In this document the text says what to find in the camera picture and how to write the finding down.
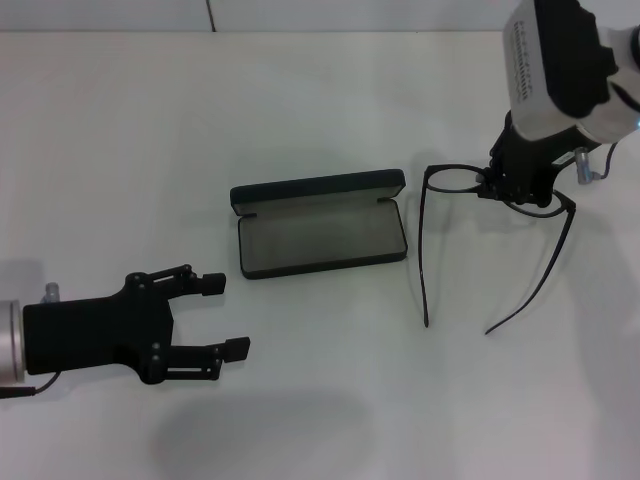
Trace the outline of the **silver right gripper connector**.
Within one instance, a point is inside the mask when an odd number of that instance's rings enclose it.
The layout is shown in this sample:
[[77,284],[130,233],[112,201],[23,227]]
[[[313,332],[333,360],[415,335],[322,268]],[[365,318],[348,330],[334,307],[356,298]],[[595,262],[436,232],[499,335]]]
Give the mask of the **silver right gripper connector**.
[[581,147],[574,151],[577,180],[580,185],[588,185],[593,182],[593,172],[590,168],[589,150]]

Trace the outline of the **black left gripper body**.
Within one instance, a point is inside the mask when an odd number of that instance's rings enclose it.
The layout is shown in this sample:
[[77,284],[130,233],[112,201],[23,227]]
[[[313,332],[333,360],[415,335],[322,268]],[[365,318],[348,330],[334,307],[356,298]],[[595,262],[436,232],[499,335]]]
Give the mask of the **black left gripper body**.
[[124,365],[155,385],[166,379],[173,317],[166,292],[130,274],[117,293],[23,308],[26,370],[31,375]]

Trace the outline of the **black glasses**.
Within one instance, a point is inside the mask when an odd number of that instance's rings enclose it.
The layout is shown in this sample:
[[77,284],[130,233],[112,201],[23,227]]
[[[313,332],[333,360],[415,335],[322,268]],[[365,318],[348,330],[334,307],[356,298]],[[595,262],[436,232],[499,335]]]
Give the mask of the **black glasses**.
[[[424,278],[424,255],[423,255],[423,238],[424,238],[423,229],[424,229],[427,194],[429,192],[434,192],[434,193],[440,193],[440,194],[474,194],[476,195],[473,192],[473,188],[476,185],[469,188],[455,190],[455,189],[446,189],[446,188],[436,187],[431,184],[431,180],[437,174],[441,174],[447,171],[468,171],[476,175],[477,173],[480,172],[480,170],[481,168],[473,165],[440,164],[440,165],[430,165],[424,171],[421,190],[420,190],[420,201],[419,201],[419,214],[418,214],[419,232],[418,232],[417,256],[418,256],[419,280],[420,280],[420,288],[421,288],[421,296],[422,296],[423,323],[426,328],[430,326],[428,296],[427,296],[427,289],[426,289],[425,278]],[[560,206],[551,212],[545,212],[545,213],[537,213],[537,212],[532,212],[530,210],[525,210],[520,206],[517,206],[514,201],[499,201],[505,206],[507,206],[509,209],[511,209],[512,211],[519,213],[521,215],[525,215],[530,218],[550,219],[550,218],[555,218],[561,214],[565,214],[566,219],[564,221],[561,233],[555,244],[555,247],[553,249],[549,262],[539,282],[537,283],[536,287],[532,291],[532,293],[524,301],[524,303],[512,314],[510,314],[509,316],[505,317],[501,321],[489,327],[484,332],[485,336],[488,336],[489,334],[493,333],[495,330],[502,327],[503,325],[505,325],[512,319],[514,319],[517,315],[519,315],[523,310],[525,310],[532,303],[532,301],[539,294],[539,292],[542,290],[551,272],[553,271],[553,268],[556,265],[556,262],[568,238],[570,229],[573,225],[573,222],[576,216],[577,207],[576,207],[576,203],[572,199],[570,199],[569,197],[567,197],[566,195],[564,195],[563,193],[557,190],[554,190],[553,198],[559,201]]]

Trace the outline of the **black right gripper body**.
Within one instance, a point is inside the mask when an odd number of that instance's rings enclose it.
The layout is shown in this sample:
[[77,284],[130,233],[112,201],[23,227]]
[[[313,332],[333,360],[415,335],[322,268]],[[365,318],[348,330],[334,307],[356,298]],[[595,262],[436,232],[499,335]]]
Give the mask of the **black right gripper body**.
[[535,183],[553,186],[553,163],[581,146],[581,133],[570,127],[541,140],[527,140],[517,131],[508,111],[504,127],[489,152],[489,167],[500,167],[513,195],[526,195]]

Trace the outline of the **black glasses case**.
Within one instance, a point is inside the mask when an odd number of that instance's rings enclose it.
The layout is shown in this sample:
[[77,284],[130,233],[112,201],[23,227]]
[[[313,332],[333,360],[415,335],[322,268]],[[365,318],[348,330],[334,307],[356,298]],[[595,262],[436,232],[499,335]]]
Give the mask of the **black glasses case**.
[[408,244],[400,169],[236,186],[243,276],[260,280],[398,262]]

